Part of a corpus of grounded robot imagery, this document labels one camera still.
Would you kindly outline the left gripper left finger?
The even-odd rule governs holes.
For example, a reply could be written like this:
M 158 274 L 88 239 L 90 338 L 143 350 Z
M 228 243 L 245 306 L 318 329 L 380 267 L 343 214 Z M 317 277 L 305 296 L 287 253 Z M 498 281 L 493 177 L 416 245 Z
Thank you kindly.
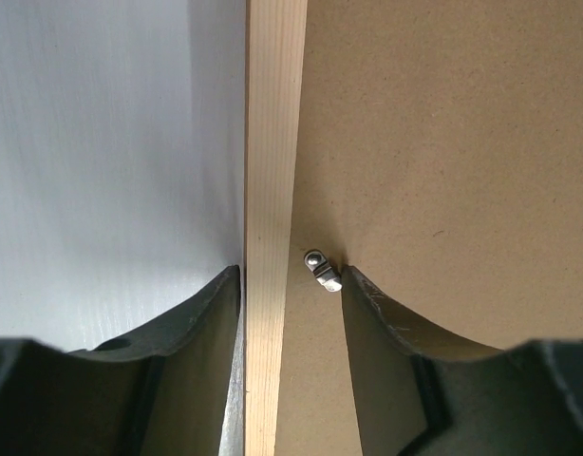
M 96 349 L 0 338 L 0 455 L 215 455 L 240 271 Z

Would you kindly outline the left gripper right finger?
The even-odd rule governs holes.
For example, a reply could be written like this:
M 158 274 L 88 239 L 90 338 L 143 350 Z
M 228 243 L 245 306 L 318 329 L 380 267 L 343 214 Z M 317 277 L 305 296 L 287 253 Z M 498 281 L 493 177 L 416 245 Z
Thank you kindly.
M 583 455 L 583 339 L 499 350 L 343 273 L 342 310 L 366 455 Z

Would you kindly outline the metal backing board clip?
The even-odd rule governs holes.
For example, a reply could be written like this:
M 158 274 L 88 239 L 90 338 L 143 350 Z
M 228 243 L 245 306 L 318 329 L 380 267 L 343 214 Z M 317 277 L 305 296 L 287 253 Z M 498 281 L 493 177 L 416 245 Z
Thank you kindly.
M 337 293 L 343 288 L 342 278 L 336 267 L 319 250 L 308 251 L 304 263 L 315 280 L 328 292 Z

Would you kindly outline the brown frame backing board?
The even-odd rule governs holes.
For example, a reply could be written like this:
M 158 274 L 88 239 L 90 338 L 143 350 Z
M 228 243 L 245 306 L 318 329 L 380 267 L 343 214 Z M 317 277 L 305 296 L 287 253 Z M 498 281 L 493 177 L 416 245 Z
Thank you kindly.
M 357 455 L 311 249 L 486 345 L 583 338 L 583 1 L 309 3 L 275 451 Z

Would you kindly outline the wooden picture frame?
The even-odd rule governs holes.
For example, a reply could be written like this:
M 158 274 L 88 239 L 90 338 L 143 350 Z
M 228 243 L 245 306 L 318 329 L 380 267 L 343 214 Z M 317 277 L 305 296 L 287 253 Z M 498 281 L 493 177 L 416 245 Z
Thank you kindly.
M 308 4 L 248 4 L 245 449 L 275 450 Z

